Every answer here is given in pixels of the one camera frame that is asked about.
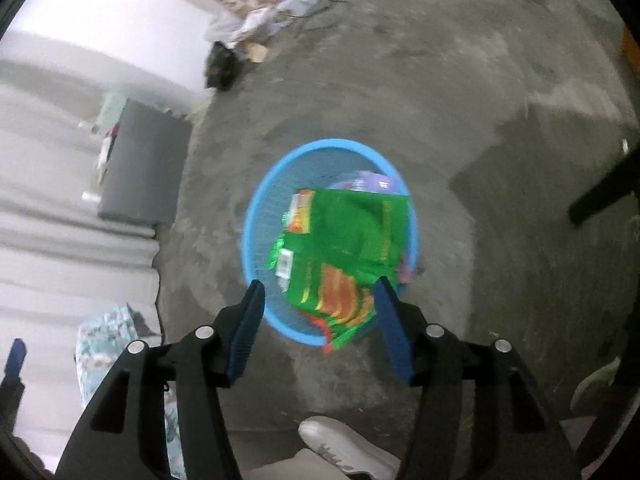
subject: silver screw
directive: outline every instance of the silver screw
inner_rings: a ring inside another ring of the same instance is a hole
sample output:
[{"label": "silver screw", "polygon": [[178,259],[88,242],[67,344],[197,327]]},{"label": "silver screw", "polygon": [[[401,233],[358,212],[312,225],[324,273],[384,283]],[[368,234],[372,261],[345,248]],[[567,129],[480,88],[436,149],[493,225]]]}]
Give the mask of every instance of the silver screw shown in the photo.
[{"label": "silver screw", "polygon": [[495,349],[498,352],[502,352],[503,354],[508,354],[511,352],[511,343],[509,343],[506,339],[498,339],[495,343]]},{"label": "silver screw", "polygon": [[129,343],[129,346],[127,346],[127,350],[129,350],[129,353],[131,354],[139,354],[144,349],[145,344],[142,341],[132,341]]},{"label": "silver screw", "polygon": [[444,329],[440,325],[429,325],[427,327],[427,335],[430,337],[442,337],[444,336]]},{"label": "silver screw", "polygon": [[201,326],[196,330],[198,339],[209,339],[213,335],[213,329],[210,326]]}]

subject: blue bucket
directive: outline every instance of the blue bucket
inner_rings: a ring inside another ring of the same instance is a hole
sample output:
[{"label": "blue bucket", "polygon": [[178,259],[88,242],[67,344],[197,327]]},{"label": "blue bucket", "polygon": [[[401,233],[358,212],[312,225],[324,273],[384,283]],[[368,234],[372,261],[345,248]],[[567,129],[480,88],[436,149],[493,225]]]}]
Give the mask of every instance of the blue bucket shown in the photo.
[{"label": "blue bucket", "polygon": [[[322,331],[287,303],[273,269],[267,268],[271,249],[281,234],[282,215],[289,210],[292,195],[301,188],[325,188],[345,174],[364,170],[385,174],[399,183],[402,194],[409,195],[402,177],[369,146],[345,139],[323,139],[300,146],[270,169],[256,190],[244,220],[242,268],[249,284],[260,280],[266,289],[264,317],[285,336],[311,346],[324,346]],[[412,271],[418,259],[418,222],[412,205],[409,218],[407,255]],[[366,329],[377,323],[372,319]]]}]

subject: green snack bag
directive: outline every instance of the green snack bag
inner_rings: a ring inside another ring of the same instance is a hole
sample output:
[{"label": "green snack bag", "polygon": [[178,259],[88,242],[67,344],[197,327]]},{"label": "green snack bag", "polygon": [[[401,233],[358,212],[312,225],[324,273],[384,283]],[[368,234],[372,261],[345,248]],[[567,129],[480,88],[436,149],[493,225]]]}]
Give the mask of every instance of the green snack bag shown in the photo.
[{"label": "green snack bag", "polygon": [[326,350],[375,315],[371,286],[395,286],[406,246],[409,198],[350,190],[300,190],[279,238],[276,275],[287,301],[322,327]]}]

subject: white shoe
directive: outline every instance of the white shoe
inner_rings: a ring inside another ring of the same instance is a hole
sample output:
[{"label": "white shoe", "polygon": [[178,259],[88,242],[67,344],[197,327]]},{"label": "white shoe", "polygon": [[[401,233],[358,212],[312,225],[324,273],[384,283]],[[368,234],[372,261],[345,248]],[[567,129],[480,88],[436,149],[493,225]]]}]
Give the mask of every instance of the white shoe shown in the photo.
[{"label": "white shoe", "polygon": [[334,418],[310,416],[300,423],[298,433],[309,449],[345,474],[367,473],[374,480],[396,478],[400,460]]}]

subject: curtain fold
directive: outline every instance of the curtain fold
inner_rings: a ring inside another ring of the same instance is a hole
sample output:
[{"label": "curtain fold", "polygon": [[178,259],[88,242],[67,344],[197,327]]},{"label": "curtain fold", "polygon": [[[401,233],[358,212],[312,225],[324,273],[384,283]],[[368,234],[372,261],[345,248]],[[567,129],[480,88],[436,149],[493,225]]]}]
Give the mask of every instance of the curtain fold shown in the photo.
[{"label": "curtain fold", "polygon": [[82,200],[102,142],[78,128],[87,117],[9,72],[0,72],[0,365],[14,338],[23,339],[26,390],[15,434],[53,470],[81,414],[80,323],[129,304],[159,343],[159,247],[153,229],[100,220]]}]

